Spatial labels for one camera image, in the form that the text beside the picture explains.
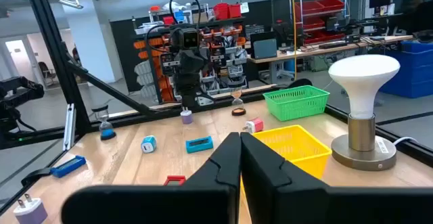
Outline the cyan digital clock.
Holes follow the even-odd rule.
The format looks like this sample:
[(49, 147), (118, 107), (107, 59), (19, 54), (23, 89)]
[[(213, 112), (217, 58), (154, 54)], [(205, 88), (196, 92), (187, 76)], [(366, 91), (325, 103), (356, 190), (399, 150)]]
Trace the cyan digital clock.
[(187, 153), (201, 152), (204, 150), (213, 149), (213, 140), (211, 136), (188, 140), (185, 142)]

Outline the grey laptop screen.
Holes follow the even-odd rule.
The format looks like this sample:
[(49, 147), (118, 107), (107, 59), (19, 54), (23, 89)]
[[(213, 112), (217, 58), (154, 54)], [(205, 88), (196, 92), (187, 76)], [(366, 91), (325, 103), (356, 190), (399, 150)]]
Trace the grey laptop screen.
[(276, 39), (266, 39), (253, 43), (254, 58), (256, 60), (274, 58), (277, 56)]

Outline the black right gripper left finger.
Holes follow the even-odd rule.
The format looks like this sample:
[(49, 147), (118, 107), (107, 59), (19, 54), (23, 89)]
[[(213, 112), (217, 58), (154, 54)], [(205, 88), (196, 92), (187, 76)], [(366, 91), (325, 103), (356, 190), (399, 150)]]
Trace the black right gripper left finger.
[(94, 185), (63, 203), (63, 224), (237, 224), (242, 141), (230, 133), (182, 185)]

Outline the purple USB wall charger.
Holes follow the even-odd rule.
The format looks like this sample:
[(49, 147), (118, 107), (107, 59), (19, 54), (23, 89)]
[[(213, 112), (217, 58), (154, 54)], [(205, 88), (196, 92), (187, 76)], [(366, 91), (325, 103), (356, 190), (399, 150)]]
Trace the purple USB wall charger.
[(184, 125), (189, 125), (193, 122), (192, 111), (189, 110), (188, 108), (183, 108), (183, 110), (180, 113), (180, 116), (181, 116), (182, 123)]
[(25, 200), (18, 199), (18, 206), (13, 213), (19, 224), (42, 224), (47, 218), (42, 199), (24, 195)]

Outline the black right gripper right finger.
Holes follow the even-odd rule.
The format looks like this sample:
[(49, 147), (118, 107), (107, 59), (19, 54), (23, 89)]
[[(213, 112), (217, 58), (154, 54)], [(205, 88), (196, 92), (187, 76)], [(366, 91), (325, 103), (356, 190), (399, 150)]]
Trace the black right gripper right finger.
[(249, 133), (242, 181), (253, 224), (433, 224), (433, 187), (334, 187)]

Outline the red digital clock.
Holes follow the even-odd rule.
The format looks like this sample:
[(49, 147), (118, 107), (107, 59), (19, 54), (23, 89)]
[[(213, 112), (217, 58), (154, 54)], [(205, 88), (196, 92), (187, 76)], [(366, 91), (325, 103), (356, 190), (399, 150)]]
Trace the red digital clock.
[(183, 185), (186, 181), (186, 177), (183, 175), (169, 175), (164, 185), (172, 185), (172, 186), (180, 186)]

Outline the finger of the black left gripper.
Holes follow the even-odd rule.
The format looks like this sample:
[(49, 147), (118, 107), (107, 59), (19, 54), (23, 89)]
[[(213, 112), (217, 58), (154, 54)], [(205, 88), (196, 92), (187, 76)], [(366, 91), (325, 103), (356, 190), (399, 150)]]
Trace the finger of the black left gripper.
[(182, 52), (180, 54), (180, 75), (186, 77), (192, 73), (192, 58), (189, 51)]
[(202, 55), (200, 50), (193, 50), (191, 55), (191, 73), (194, 76), (200, 76), (199, 72), (203, 69), (205, 66), (205, 57)]

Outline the shelf rack with red bins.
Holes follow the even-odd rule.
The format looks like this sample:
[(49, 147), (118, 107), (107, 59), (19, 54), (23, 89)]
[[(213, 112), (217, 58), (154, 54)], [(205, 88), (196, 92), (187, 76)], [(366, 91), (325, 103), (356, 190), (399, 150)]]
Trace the shelf rack with red bins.
[(344, 37), (347, 0), (292, 1), (292, 17), (304, 45), (337, 41)]

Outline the light blue USB wall charger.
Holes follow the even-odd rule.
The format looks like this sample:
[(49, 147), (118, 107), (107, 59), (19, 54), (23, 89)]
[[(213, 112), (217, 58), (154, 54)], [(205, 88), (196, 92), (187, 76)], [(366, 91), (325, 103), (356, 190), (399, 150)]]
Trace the light blue USB wall charger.
[(146, 136), (141, 142), (141, 150), (145, 154), (154, 152), (156, 150), (156, 137), (154, 135)]

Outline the orange sand hourglass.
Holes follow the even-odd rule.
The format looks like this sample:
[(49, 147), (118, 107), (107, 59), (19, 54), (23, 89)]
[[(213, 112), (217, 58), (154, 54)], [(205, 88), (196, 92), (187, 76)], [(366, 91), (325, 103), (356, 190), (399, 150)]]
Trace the orange sand hourglass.
[(241, 81), (229, 81), (227, 83), (228, 88), (230, 88), (230, 94), (233, 98), (232, 111), (231, 114), (233, 116), (243, 116), (246, 114), (246, 109), (244, 108), (244, 102), (241, 99), (242, 96), (242, 86), (243, 82)]

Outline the orange and grey parts rack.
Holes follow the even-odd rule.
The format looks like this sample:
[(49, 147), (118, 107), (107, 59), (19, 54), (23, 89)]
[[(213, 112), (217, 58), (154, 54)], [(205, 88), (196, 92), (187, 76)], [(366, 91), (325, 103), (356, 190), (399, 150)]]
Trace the orange and grey parts rack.
[[(226, 66), (203, 71), (200, 79), (202, 89), (209, 95), (225, 93), (229, 90), (229, 81), (243, 82), (243, 88), (248, 86), (244, 75), (244, 64), (247, 62), (246, 50), (243, 46), (246, 38), (242, 36), (242, 17), (216, 20), (213, 9), (208, 12), (212, 20), (205, 20), (200, 25), (201, 48), (209, 48), (212, 55), (225, 55)], [(161, 50), (168, 51), (169, 33), (162, 28), (156, 28), (150, 33), (149, 42), (155, 48), (151, 50), (152, 61), (156, 67), (156, 75), (160, 87), (162, 101), (179, 101), (180, 95), (175, 91), (173, 78), (163, 75), (160, 67)]]

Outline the black table clamp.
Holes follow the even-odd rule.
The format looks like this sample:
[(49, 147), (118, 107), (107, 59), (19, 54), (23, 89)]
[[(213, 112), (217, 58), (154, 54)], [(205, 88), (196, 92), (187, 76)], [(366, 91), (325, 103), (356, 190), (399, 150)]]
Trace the black table clamp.
[(23, 187), (26, 187), (26, 186), (33, 184), (34, 182), (38, 181), (41, 177), (50, 176), (50, 174), (51, 174), (51, 168), (49, 168), (49, 167), (35, 170), (35, 171), (27, 174), (27, 176), (25, 176), (21, 180), (21, 184)]

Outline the black device beside table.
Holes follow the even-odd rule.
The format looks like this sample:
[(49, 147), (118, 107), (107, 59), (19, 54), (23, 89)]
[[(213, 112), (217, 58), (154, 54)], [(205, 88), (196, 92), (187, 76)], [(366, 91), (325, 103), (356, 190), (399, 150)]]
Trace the black device beside table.
[(15, 76), (0, 81), (0, 135), (8, 140), (37, 130), (21, 119), (18, 106), (44, 96), (41, 84), (28, 80), (24, 76)]

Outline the blue digital clock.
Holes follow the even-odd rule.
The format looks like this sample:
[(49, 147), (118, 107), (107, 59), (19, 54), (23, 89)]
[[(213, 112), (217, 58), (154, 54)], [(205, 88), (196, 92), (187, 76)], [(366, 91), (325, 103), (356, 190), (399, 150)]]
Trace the blue digital clock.
[(57, 178), (62, 178), (72, 171), (75, 171), (82, 165), (86, 164), (86, 159), (83, 156), (75, 156), (73, 159), (57, 166), (50, 170), (51, 175)]

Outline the green plastic basket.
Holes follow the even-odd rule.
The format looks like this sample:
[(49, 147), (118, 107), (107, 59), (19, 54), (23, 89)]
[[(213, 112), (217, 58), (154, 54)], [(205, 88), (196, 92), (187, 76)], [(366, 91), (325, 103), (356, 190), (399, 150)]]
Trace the green plastic basket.
[(324, 112), (329, 92), (311, 85), (263, 94), (268, 111), (280, 121), (314, 116)]

